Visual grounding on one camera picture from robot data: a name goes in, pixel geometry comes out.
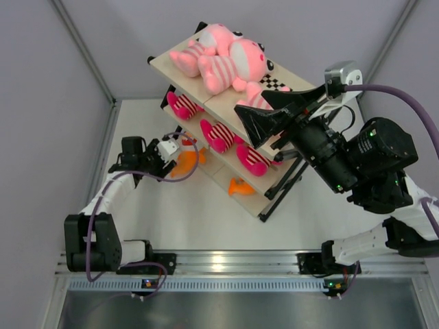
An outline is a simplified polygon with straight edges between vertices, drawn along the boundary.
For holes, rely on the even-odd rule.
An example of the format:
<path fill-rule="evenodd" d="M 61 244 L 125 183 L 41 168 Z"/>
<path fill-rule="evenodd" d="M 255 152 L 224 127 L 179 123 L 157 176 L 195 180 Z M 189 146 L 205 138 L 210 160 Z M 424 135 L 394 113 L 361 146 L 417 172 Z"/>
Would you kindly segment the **pink striped plush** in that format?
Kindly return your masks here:
<path fill-rule="evenodd" d="M 230 31 L 225 25 L 216 23 L 205 27 L 197 40 L 190 40 L 181 51 L 170 51 L 174 65 L 188 77 L 200 74 L 198 59 L 201 56 L 228 55 L 230 44 L 243 37 L 238 31 Z"/>
<path fill-rule="evenodd" d="M 200 56 L 198 68 L 207 93 L 218 95 L 229 87 L 241 92 L 248 83 L 260 82 L 274 70 L 274 63 L 261 43 L 242 38 L 230 44 L 227 56 Z"/>
<path fill-rule="evenodd" d="M 246 86 L 246 99 L 239 100 L 237 105 L 250 106 L 262 110 L 273 110 L 273 107 L 261 96 L 263 88 L 260 83 L 248 82 Z"/>

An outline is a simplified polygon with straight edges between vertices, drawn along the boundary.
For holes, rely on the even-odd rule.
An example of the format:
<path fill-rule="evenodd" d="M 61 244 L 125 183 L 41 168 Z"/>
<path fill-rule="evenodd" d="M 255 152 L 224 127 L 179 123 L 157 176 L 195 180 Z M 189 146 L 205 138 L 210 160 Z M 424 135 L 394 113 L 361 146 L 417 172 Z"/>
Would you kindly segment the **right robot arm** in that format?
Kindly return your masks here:
<path fill-rule="evenodd" d="M 331 101 L 342 107 L 343 96 L 363 91 L 393 95 L 419 117 L 433 143 L 438 128 L 421 104 L 406 92 L 379 84 L 349 84 L 332 80 L 306 91 L 265 90 L 270 109 L 237 105 L 253 147 L 275 136 L 275 147 L 292 144 L 335 193 L 365 211 L 383 215 L 376 227 L 322 244 L 318 271 L 324 275 L 356 271 L 360 260 L 397 252 L 408 258 L 438 255 L 438 199 L 419 188 L 405 173 L 418 160 L 412 137 L 383 117 L 367 121 L 350 140 L 321 118 Z"/>

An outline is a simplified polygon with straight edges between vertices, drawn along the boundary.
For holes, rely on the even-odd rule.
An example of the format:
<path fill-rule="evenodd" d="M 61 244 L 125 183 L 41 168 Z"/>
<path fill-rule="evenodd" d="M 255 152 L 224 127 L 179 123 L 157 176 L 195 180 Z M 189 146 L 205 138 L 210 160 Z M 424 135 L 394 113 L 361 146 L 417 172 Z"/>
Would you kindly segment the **magenta owl plush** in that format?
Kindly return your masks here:
<path fill-rule="evenodd" d="M 236 155 L 240 163 L 256 177 L 264 176 L 271 165 L 279 166 L 282 164 L 282 162 L 270 160 L 262 156 L 253 147 L 244 144 L 237 146 Z"/>
<path fill-rule="evenodd" d="M 219 154 L 225 153 L 234 144 L 244 143 L 242 138 L 220 122 L 212 125 L 208 120 L 202 119 L 200 129 L 210 148 Z"/>

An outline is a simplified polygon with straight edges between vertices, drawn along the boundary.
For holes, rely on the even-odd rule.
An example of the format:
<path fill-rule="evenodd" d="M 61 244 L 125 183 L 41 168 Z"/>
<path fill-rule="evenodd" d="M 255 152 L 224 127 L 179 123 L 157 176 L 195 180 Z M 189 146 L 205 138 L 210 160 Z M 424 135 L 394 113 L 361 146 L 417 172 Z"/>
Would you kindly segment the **orange shark plush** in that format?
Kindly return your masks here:
<path fill-rule="evenodd" d="M 202 143 L 200 143 L 190 132 L 184 131 L 184 134 L 186 134 L 189 138 L 191 138 L 194 142 L 196 147 L 199 151 L 199 164 L 205 164 L 206 163 L 206 157 L 205 152 L 206 148 Z M 181 136 L 178 139 L 178 143 L 180 146 L 180 154 L 177 157 L 176 166 L 172 169 L 170 173 L 170 177 L 172 179 L 174 178 L 181 178 L 188 174 L 192 168 L 195 166 L 196 163 L 196 152 L 193 148 L 193 144 L 191 141 L 189 141 L 186 137 Z"/>

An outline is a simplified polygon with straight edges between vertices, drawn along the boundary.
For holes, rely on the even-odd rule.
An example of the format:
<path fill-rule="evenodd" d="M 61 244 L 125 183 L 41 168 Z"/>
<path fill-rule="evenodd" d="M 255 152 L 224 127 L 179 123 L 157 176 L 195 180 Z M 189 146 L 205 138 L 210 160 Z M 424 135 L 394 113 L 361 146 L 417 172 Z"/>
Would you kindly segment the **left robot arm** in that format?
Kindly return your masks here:
<path fill-rule="evenodd" d="M 121 153 L 96 196 L 78 214 L 64 220 L 69 271 L 117 271 L 130 263 L 139 273 L 153 270 L 155 257 L 150 242 L 125 237 L 117 213 L 145 173 L 165 178 L 176 166 L 179 153 L 174 139 L 155 138 L 146 143 L 140 136 L 122 138 Z"/>

